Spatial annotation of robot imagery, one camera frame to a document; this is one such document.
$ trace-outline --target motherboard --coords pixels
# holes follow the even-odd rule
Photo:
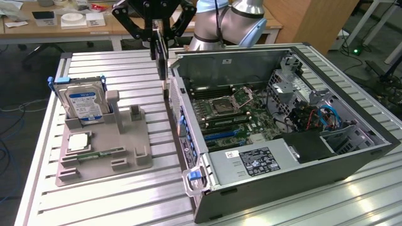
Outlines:
[[[265,142],[281,134],[261,90],[247,86],[192,92],[195,111],[210,152]]]

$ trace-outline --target slotted metal table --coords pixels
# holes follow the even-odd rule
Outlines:
[[[391,134],[402,140],[402,122],[351,82],[314,48],[295,46],[343,88]],[[175,58],[171,49],[170,58]],[[307,68],[310,84],[323,86]],[[104,75],[120,91],[120,108],[146,111],[154,167],[58,187],[55,174],[64,129],[64,109],[51,95],[15,225],[194,226],[179,159],[163,104],[162,81],[148,50],[75,53],[60,60],[56,77]],[[366,165],[346,180],[245,210],[202,226],[397,225],[402,223],[402,148]]]

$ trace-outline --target power supply label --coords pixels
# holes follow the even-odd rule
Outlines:
[[[251,177],[279,170],[279,164],[267,147],[239,153],[247,173]]]

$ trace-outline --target hard drive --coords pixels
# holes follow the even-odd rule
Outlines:
[[[103,115],[111,113],[106,102],[106,78],[48,79],[50,87],[55,91],[66,109],[68,119],[79,118],[83,125],[104,121]]]

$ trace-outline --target blue pcie slot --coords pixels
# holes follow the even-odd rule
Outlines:
[[[209,140],[217,140],[217,139],[221,139],[221,138],[234,137],[234,136],[238,135],[238,132],[239,132],[239,130],[237,129],[237,130],[230,131],[230,132],[223,132],[223,133],[218,133],[218,134],[206,135],[205,140],[209,141]]]

